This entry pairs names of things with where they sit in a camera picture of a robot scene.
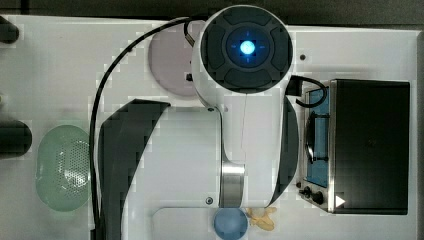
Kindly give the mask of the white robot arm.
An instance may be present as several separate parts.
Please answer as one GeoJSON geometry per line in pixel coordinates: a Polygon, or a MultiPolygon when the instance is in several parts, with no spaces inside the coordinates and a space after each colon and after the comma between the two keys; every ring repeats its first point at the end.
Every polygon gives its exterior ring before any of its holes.
{"type": "Polygon", "coordinates": [[[199,105],[135,99],[102,124],[97,240],[153,240],[164,208],[273,204],[298,162],[292,58],[291,37],[271,12],[238,5],[212,15],[192,48],[199,105]]]}

